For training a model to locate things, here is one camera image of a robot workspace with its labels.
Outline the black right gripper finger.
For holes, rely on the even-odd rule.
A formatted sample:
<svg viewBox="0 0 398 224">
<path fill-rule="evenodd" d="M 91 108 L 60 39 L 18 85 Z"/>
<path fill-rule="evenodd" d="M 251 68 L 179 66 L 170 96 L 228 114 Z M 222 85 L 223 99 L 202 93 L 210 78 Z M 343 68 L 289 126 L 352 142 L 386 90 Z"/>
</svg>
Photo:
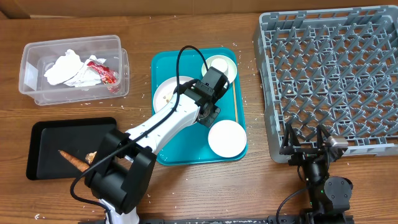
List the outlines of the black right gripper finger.
<svg viewBox="0 0 398 224">
<path fill-rule="evenodd" d="M 296 132 L 291 124 L 286 123 L 281 149 L 298 149 L 300 147 L 301 144 L 297 138 Z"/>
<path fill-rule="evenodd" d="M 317 126 L 317 148 L 325 149 L 330 147 L 330 143 L 327 139 L 331 136 L 331 134 L 326 130 L 326 127 L 323 124 L 319 124 Z"/>
</svg>

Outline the red snack wrapper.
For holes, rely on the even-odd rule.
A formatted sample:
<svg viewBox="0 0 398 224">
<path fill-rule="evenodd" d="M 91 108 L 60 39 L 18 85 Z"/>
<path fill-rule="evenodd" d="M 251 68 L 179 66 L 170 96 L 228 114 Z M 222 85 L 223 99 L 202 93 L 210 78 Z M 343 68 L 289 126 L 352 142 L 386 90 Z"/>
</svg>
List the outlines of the red snack wrapper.
<svg viewBox="0 0 398 224">
<path fill-rule="evenodd" d="M 119 78 L 119 73 L 103 65 L 101 62 L 89 60 L 87 66 L 94 70 L 104 84 L 116 84 Z"/>
</svg>

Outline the white napkin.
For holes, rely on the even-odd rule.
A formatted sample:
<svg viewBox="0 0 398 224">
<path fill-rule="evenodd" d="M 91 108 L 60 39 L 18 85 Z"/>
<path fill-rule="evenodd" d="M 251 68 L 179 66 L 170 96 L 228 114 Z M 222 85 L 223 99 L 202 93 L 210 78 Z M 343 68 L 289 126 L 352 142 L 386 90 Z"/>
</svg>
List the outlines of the white napkin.
<svg viewBox="0 0 398 224">
<path fill-rule="evenodd" d="M 50 85 L 58 85 L 73 78 L 82 66 L 80 56 L 74 50 L 68 49 L 65 55 L 59 57 L 55 64 L 45 72 L 44 77 Z"/>
<path fill-rule="evenodd" d="M 88 66 L 88 63 L 91 61 L 104 64 L 106 59 L 96 58 L 95 55 L 91 55 L 89 59 L 84 62 L 78 73 L 71 79 L 65 81 L 64 84 L 72 87 L 94 86 L 100 84 L 102 81 L 99 73 Z"/>
</svg>

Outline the brown food chunk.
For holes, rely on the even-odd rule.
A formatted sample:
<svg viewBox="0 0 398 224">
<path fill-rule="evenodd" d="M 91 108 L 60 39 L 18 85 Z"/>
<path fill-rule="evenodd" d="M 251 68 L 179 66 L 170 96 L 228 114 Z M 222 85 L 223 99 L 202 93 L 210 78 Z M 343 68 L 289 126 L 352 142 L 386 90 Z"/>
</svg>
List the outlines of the brown food chunk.
<svg viewBox="0 0 398 224">
<path fill-rule="evenodd" d="M 88 164 L 91 164 L 93 161 L 94 161 L 94 159 L 95 159 L 95 156 L 96 156 L 96 151 L 95 152 L 90 152 L 90 153 L 88 153 L 87 155 L 86 155 L 86 157 L 85 157 L 85 161 L 88 163 Z"/>
</svg>

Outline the orange carrot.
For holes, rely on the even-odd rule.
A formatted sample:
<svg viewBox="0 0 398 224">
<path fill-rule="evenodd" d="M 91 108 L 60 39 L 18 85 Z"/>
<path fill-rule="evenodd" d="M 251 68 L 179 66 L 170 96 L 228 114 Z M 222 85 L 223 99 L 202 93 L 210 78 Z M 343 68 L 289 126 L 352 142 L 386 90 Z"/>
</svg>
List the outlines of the orange carrot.
<svg viewBox="0 0 398 224">
<path fill-rule="evenodd" d="M 76 157 L 70 155 L 69 153 L 65 151 L 59 150 L 59 153 L 69 162 L 71 163 L 74 167 L 76 167 L 80 172 L 84 172 L 89 168 L 89 165 Z"/>
</svg>

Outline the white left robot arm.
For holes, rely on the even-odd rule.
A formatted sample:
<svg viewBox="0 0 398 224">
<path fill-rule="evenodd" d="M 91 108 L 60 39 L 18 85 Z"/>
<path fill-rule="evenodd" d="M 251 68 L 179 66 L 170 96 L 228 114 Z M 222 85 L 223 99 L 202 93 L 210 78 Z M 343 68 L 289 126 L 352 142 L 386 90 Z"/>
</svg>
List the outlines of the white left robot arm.
<svg viewBox="0 0 398 224">
<path fill-rule="evenodd" d="M 138 223 L 135 208 L 149 186 L 159 151 L 195 123 L 210 127 L 227 92 L 228 77 L 210 67 L 200 80 L 179 83 L 171 100 L 147 121 L 125 133 L 112 130 L 102 140 L 85 185 L 106 210 L 107 223 Z"/>
</svg>

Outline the grey dishwasher rack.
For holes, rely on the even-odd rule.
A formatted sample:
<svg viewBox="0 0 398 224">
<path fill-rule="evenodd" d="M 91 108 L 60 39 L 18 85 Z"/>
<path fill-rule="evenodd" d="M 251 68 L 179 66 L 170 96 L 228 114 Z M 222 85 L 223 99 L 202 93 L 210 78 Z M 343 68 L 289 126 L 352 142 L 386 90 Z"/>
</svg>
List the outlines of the grey dishwasher rack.
<svg viewBox="0 0 398 224">
<path fill-rule="evenodd" d="M 397 154 L 397 7 L 265 12 L 253 36 L 273 161 L 291 125 L 304 146 L 319 124 L 347 156 Z"/>
</svg>

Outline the wooden chopstick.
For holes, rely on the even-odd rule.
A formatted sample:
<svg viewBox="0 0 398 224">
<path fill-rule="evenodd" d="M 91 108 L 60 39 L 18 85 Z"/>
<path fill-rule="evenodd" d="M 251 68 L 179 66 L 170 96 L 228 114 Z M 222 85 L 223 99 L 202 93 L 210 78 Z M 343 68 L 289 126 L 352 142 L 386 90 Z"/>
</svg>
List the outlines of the wooden chopstick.
<svg viewBox="0 0 398 224">
<path fill-rule="evenodd" d="M 234 97 L 234 116 L 235 116 L 235 122 L 239 122 L 238 119 L 238 108 L 237 108 L 237 98 L 236 98 L 236 86 L 235 82 L 233 82 L 233 97 Z"/>
</svg>

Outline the white upturned cup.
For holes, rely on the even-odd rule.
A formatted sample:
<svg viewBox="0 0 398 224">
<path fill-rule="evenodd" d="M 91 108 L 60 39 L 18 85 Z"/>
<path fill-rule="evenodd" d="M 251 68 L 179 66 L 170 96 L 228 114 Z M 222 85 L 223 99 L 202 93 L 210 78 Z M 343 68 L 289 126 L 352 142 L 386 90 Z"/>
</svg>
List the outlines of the white upturned cup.
<svg viewBox="0 0 398 224">
<path fill-rule="evenodd" d="M 215 58 L 212 62 L 211 62 L 211 66 L 217 70 L 219 70 L 220 72 L 222 72 L 223 74 L 227 74 L 228 72 L 228 63 L 225 59 L 223 58 Z"/>
</svg>

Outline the small white bowl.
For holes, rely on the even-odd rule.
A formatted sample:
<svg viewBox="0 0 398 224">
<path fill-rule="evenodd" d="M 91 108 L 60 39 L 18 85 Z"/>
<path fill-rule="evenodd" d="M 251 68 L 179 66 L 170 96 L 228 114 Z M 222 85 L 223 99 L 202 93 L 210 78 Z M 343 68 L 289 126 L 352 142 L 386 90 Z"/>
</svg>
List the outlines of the small white bowl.
<svg viewBox="0 0 398 224">
<path fill-rule="evenodd" d="M 237 122 L 222 120 L 214 124 L 208 134 L 210 149 L 218 156 L 232 158 L 242 153 L 247 144 L 244 128 Z"/>
</svg>

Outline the pale green bowl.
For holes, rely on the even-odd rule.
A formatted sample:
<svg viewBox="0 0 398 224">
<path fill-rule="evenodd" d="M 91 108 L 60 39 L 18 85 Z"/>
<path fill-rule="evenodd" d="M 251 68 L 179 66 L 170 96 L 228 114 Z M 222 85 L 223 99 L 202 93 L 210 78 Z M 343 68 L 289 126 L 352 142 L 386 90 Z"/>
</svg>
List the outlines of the pale green bowl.
<svg viewBox="0 0 398 224">
<path fill-rule="evenodd" d="M 227 79 L 228 79 L 228 81 L 224 83 L 224 87 L 227 87 L 228 84 L 231 84 L 232 82 L 234 82 L 235 78 L 237 77 L 237 74 L 238 74 L 237 66 L 236 66 L 236 64 L 234 63 L 234 61 L 233 61 L 232 59 L 230 59 L 229 57 L 227 57 L 227 56 L 224 56 L 224 55 L 214 55 L 214 56 L 211 56 L 211 57 L 209 57 L 209 58 L 206 59 L 206 64 L 207 64 L 207 66 L 208 66 L 208 68 L 209 68 L 209 70 L 210 70 L 211 72 L 214 72 L 214 73 L 217 73 L 217 74 L 221 74 L 221 73 L 222 73 L 222 72 L 220 72 L 219 70 L 217 70 L 217 69 L 215 69 L 215 68 L 213 68 L 213 67 L 211 66 L 211 62 L 212 62 L 215 58 L 223 58 L 223 59 L 225 59 L 225 60 L 227 61 L 227 63 L 228 63 L 228 72 L 227 72 L 226 75 L 223 74 L 223 75 L 226 76 Z"/>
</svg>

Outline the teal plastic tray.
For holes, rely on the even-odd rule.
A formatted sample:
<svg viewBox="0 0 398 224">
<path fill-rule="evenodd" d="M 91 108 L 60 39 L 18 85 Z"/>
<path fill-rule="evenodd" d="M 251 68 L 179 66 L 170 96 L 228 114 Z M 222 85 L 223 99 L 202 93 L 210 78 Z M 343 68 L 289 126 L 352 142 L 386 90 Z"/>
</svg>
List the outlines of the teal plastic tray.
<svg viewBox="0 0 398 224">
<path fill-rule="evenodd" d="M 185 83 L 191 79 L 199 79 L 206 72 L 206 64 L 203 59 L 214 55 L 224 55 L 229 57 L 236 64 L 236 56 L 233 51 L 227 48 L 219 47 L 212 49 L 201 49 L 203 56 L 195 50 L 184 50 L 180 57 L 180 82 Z M 175 77 L 177 51 L 161 52 L 154 56 L 151 62 L 151 94 L 152 97 L 157 87 L 169 78 Z M 246 129 L 244 119 L 244 102 L 241 94 L 239 72 L 234 80 L 236 86 L 236 98 L 238 108 L 239 124 Z M 216 121 L 234 120 L 234 97 L 233 84 L 230 84 L 228 92 L 216 103 L 221 109 Z M 180 131 L 172 140 L 170 140 L 159 152 L 157 162 L 164 166 L 206 164 L 212 162 L 229 162 L 242 159 L 247 148 L 238 156 L 225 158 L 215 154 L 208 144 L 208 133 L 210 129 L 201 125 L 193 124 Z"/>
</svg>

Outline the large white plate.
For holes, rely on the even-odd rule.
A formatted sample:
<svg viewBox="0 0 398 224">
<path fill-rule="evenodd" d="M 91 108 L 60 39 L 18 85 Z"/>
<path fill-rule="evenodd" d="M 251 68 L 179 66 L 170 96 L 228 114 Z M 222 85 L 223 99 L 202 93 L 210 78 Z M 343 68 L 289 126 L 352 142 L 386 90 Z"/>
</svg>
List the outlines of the large white plate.
<svg viewBox="0 0 398 224">
<path fill-rule="evenodd" d="M 154 113 L 160 111 L 172 99 L 174 90 L 177 87 L 177 78 L 172 77 L 162 82 L 152 97 Z"/>
</svg>

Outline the clear plastic bin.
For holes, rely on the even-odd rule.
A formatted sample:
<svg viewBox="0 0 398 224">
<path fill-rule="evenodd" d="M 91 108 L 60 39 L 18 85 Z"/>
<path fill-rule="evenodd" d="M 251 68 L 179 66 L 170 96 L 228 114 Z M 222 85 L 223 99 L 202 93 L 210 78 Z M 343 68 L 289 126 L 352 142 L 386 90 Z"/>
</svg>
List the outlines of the clear plastic bin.
<svg viewBox="0 0 398 224">
<path fill-rule="evenodd" d="M 103 65 L 119 73 L 116 84 L 101 82 L 94 86 L 72 87 L 63 82 L 50 85 L 44 74 L 68 49 L 74 50 L 83 64 L 91 55 L 105 58 Z M 127 52 L 116 35 L 29 43 L 22 54 L 19 91 L 32 97 L 40 106 L 126 96 L 129 92 Z"/>
</svg>

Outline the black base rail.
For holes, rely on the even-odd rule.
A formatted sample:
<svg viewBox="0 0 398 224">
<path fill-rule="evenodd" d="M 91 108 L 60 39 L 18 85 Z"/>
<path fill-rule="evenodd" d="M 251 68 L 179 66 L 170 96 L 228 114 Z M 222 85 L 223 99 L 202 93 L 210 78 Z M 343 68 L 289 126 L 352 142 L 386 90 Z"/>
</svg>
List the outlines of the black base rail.
<svg viewBox="0 0 398 224">
<path fill-rule="evenodd" d="M 275 216 L 269 216 L 268 218 L 234 218 L 234 219 L 196 219 L 196 220 L 163 220 L 163 219 L 144 219 L 140 220 L 139 224 L 276 224 Z M 304 221 L 299 220 L 297 215 L 282 215 L 279 217 L 279 223 L 281 224 L 299 224 L 304 223 Z M 344 223 L 343 221 L 320 221 L 316 223 Z M 354 219 L 352 216 L 346 217 L 346 222 L 348 224 L 354 224 Z M 92 222 L 78 222 L 78 224 L 105 224 L 105 221 L 95 220 Z"/>
</svg>

